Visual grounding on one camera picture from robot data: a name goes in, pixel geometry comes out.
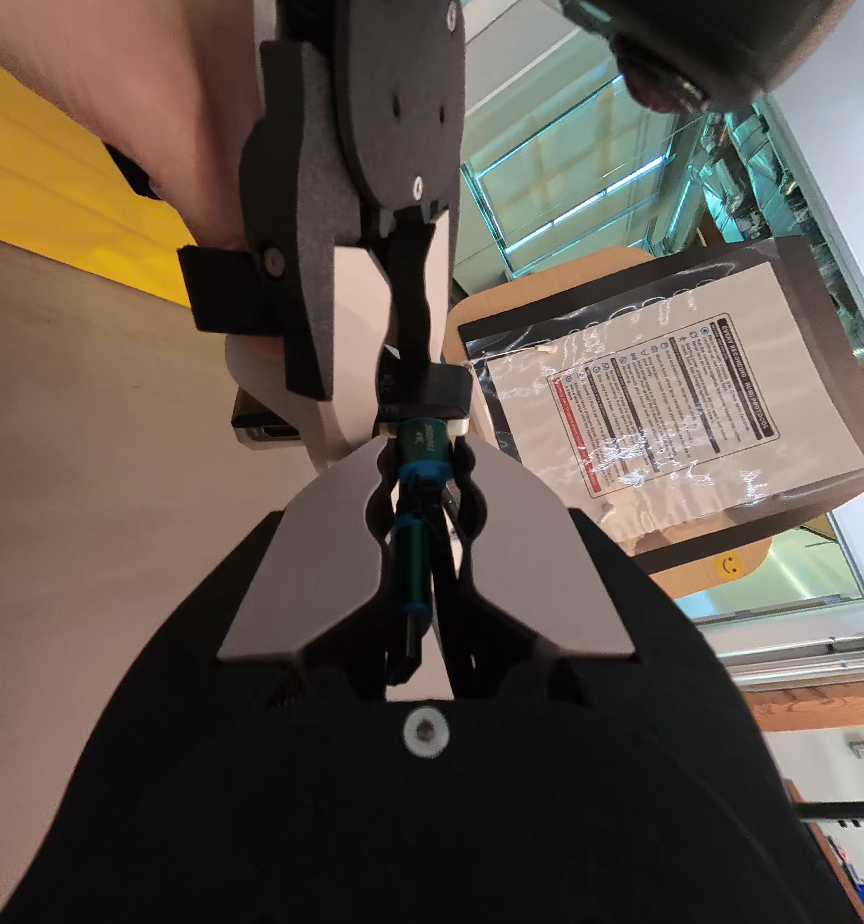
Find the yellow plastic bin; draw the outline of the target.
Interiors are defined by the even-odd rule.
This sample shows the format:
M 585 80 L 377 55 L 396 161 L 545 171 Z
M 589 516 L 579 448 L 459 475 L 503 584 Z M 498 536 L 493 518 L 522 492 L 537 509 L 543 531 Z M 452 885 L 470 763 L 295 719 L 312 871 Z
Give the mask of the yellow plastic bin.
M 0 241 L 188 306 L 177 250 L 193 239 L 178 214 L 1 67 Z

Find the black hdmi hub adapter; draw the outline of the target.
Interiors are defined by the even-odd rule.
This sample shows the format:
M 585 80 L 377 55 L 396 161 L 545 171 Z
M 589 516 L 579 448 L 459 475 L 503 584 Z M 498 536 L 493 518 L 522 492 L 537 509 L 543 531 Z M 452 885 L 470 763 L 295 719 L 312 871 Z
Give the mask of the black hdmi hub adapter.
M 451 433 L 469 429 L 472 372 L 460 365 L 430 363 L 418 372 L 405 368 L 390 350 L 378 365 L 378 410 L 370 437 L 394 436 L 401 423 L 432 419 L 449 425 Z M 299 431 L 242 389 L 232 410 L 231 427 L 241 445 L 255 450 L 304 445 Z

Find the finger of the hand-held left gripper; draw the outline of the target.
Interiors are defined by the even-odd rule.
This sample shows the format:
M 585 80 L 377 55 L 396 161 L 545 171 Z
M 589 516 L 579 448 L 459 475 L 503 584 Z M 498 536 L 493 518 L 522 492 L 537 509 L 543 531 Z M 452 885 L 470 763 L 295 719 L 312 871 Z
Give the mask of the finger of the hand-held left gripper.
M 395 345 L 408 366 L 438 363 L 449 313 L 450 217 L 421 208 L 396 214 L 385 271 L 392 294 Z
M 299 433 L 317 470 L 324 470 L 372 439 L 378 411 L 377 369 L 390 329 L 390 284 L 364 248 L 334 249 L 334 388 L 316 401 L 289 391 L 289 348 L 257 345 L 229 335 L 226 364 L 238 387 Z

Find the person's left hand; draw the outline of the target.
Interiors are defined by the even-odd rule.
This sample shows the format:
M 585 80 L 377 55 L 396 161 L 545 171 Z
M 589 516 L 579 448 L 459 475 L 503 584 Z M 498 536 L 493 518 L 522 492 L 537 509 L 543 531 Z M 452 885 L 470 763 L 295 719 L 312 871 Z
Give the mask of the person's left hand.
M 0 1 L 0 65 L 142 168 L 198 245 L 242 250 L 276 18 L 276 2 Z

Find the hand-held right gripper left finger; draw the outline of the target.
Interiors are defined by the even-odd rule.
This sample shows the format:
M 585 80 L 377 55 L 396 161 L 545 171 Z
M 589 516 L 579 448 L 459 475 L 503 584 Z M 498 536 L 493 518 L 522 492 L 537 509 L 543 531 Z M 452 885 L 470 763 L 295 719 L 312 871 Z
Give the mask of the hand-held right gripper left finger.
M 377 436 L 311 481 L 284 510 L 218 651 L 223 663 L 289 662 L 377 594 L 380 539 L 368 503 L 381 489 Z

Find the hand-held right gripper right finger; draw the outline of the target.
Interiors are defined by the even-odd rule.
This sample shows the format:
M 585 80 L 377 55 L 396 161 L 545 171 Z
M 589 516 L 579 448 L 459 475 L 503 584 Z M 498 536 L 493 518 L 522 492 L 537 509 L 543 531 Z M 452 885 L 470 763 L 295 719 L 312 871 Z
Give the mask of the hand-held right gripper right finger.
M 477 435 L 462 438 L 461 576 L 482 603 L 561 653 L 626 659 L 635 644 L 561 498 Z

